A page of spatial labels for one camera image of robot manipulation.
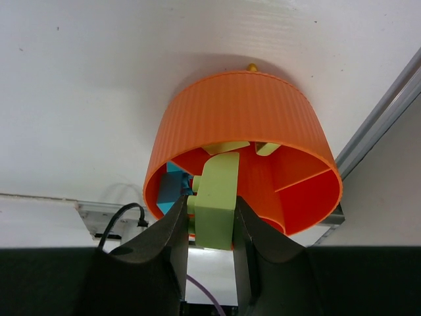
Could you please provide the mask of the teal lego brick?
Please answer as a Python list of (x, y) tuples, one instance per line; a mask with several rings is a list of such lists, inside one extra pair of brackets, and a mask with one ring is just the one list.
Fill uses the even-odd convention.
[(193, 195), (193, 176), (172, 162), (166, 163), (166, 171), (161, 176), (157, 207), (165, 215), (180, 196)]

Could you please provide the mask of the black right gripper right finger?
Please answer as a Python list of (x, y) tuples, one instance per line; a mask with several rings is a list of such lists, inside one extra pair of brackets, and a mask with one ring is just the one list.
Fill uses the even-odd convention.
[(323, 315), (305, 247), (237, 197), (233, 255), (239, 315)]

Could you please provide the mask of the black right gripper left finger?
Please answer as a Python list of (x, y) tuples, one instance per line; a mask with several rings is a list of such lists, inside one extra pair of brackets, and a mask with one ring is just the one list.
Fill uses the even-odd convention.
[(135, 238), (97, 250), (76, 315), (178, 315), (185, 299), (189, 216), (181, 197)]

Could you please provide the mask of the lime green studded lego brick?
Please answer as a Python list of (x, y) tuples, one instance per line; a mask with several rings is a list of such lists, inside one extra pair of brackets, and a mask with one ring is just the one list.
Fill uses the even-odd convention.
[(225, 153), (228, 151), (240, 149), (247, 146), (250, 146), (250, 143), (248, 141), (237, 141), (237, 142), (222, 142), (218, 144), (211, 144), (211, 145), (203, 146), (202, 148), (209, 155), (218, 155), (220, 153)]

